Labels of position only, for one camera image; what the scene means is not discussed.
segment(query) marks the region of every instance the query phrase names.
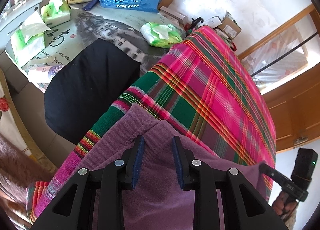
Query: folded black garment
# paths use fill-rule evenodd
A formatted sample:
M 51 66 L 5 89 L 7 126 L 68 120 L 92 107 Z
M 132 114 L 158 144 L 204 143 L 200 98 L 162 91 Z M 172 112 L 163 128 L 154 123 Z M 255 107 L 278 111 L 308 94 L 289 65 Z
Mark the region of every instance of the folded black garment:
M 44 94 L 45 120 L 77 145 L 109 106 L 138 78 L 140 63 L 97 39 L 52 79 Z

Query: red rose pattern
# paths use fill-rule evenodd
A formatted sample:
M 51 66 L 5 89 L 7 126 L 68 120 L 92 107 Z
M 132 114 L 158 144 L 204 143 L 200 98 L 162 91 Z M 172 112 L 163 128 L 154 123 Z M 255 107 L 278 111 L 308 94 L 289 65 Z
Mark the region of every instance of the red rose pattern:
M 9 110 L 9 104 L 8 104 L 6 98 L 4 98 L 4 97 L 0 98 L 0 110 L 3 112 L 6 112 Z

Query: green tissue package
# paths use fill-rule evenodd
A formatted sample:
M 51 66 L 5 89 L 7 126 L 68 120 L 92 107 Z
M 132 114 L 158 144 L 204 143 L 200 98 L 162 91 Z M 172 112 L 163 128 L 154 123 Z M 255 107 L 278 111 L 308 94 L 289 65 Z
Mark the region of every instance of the green tissue package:
M 41 16 L 44 23 L 52 28 L 70 21 L 70 8 L 64 0 L 50 0 L 41 8 Z
M 18 67 L 24 66 L 45 49 L 44 32 L 50 30 L 37 11 L 10 37 L 11 46 Z
M 160 25 L 157 23 L 146 23 L 141 29 L 141 34 L 149 45 L 162 48 L 170 48 L 174 44 L 182 42 L 177 29 L 171 25 Z

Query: wooden door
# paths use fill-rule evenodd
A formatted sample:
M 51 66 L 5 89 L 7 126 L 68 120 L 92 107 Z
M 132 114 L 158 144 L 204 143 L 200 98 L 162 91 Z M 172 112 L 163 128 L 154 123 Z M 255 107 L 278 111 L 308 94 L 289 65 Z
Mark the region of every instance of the wooden door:
M 276 151 L 320 137 L 320 63 L 263 95 L 276 127 Z

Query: plaid cloth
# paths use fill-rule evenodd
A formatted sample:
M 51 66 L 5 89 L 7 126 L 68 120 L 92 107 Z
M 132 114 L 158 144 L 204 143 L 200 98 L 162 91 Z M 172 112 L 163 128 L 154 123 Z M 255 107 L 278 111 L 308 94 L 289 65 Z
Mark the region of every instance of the plaid cloth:
M 265 161 L 275 167 L 275 128 L 267 106 L 238 58 L 208 26 L 174 45 L 125 91 L 96 122 L 55 174 L 40 199 L 28 196 L 34 221 L 79 162 L 138 103 L 167 120 L 215 156 L 242 165 Z M 265 178 L 270 195 L 272 181 Z

